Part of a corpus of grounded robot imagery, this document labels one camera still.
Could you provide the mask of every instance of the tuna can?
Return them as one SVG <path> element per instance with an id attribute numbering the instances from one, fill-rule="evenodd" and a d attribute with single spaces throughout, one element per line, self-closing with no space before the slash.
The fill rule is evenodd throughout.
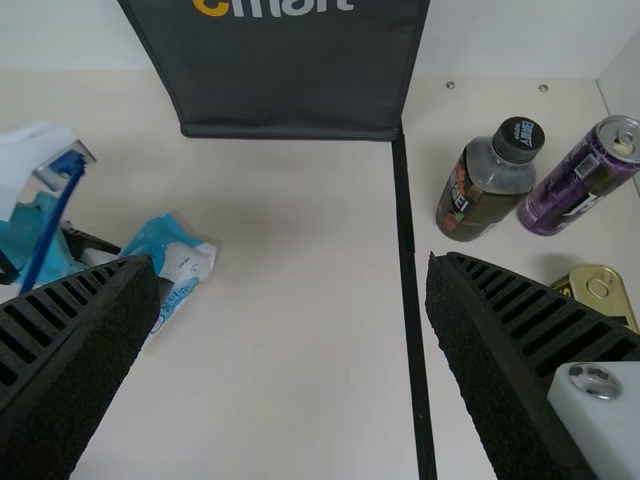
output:
<path id="1" fill-rule="evenodd" d="M 640 333 L 622 278 L 604 265 L 580 265 L 551 288 Z"/>
<path id="2" fill-rule="evenodd" d="M 538 235 L 555 235 L 640 171 L 640 122 L 613 116 L 593 127 L 518 209 Z"/>

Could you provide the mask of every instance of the white wall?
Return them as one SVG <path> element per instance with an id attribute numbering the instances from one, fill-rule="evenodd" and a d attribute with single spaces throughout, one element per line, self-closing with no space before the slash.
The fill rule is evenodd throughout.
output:
<path id="1" fill-rule="evenodd" d="M 639 27 L 638 0 L 432 0 L 417 67 L 595 78 Z M 116 0 L 0 0 L 0 69 L 73 68 L 151 68 Z"/>
<path id="2" fill-rule="evenodd" d="M 598 85 L 610 114 L 640 118 L 640 33 L 602 72 Z"/>
<path id="3" fill-rule="evenodd" d="M 433 0 L 418 68 L 596 78 L 638 30 L 639 0 Z"/>

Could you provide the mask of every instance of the plastic bottle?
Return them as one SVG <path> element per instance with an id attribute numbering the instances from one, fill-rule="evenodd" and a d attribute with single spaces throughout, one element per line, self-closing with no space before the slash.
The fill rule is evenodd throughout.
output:
<path id="1" fill-rule="evenodd" d="M 493 137 L 474 138 L 445 184 L 436 223 L 453 240 L 478 238 L 502 220 L 533 189 L 532 163 L 544 146 L 542 127 L 510 118 Z"/>

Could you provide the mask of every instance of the black bottle cap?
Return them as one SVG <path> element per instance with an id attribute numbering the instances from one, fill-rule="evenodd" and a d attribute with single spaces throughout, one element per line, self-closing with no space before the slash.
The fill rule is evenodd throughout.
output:
<path id="1" fill-rule="evenodd" d="M 512 117 L 505 120 L 493 136 L 493 149 L 506 161 L 529 163 L 544 146 L 544 131 L 533 120 Z"/>

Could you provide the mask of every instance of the white table surface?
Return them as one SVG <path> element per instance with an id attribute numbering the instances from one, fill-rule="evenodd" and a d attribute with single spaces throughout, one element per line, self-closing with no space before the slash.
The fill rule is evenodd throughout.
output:
<path id="1" fill-rule="evenodd" d="M 542 94 L 536 80 L 447 80 L 414 78 L 404 116 L 421 302 L 429 252 L 452 250 L 543 283 L 604 263 L 638 298 L 632 184 L 551 238 L 511 216 L 460 244 L 434 222 L 472 137 L 531 116 L 547 133 L 542 178 L 606 116 L 595 83 L 546 82 Z M 170 210 L 220 247 L 74 480 L 417 478 L 389 145 L 189 140 L 153 73 L 0 74 L 0 126 L 41 118 L 74 127 L 104 160 L 69 207 L 79 227 L 123 244 Z M 423 330 L 438 476 L 495 478 L 426 315 Z"/>
<path id="2" fill-rule="evenodd" d="M 445 87 L 449 80 L 455 81 L 454 90 Z M 538 90 L 541 83 L 549 85 L 547 93 Z M 634 310 L 640 312 L 640 256 L 636 250 L 640 204 L 633 182 L 554 237 L 527 232 L 515 212 L 469 243 L 450 240 L 438 230 L 436 206 L 465 144 L 473 137 L 492 135 L 503 120 L 518 115 L 531 117 L 545 130 L 546 145 L 535 160 L 541 180 L 593 125 L 607 116 L 607 111 L 593 81 L 414 77 L 404 124 L 421 303 L 425 300 L 429 253 L 458 251 L 546 285 L 575 265 L 608 265 L 622 275 Z M 493 479 L 493 468 L 458 385 L 424 309 L 422 313 L 438 477 Z"/>
<path id="3" fill-rule="evenodd" d="M 219 247 L 73 480 L 417 479 L 387 143 L 191 140 L 154 73 L 0 75 L 103 161 L 67 216 L 118 244 L 175 212 Z"/>

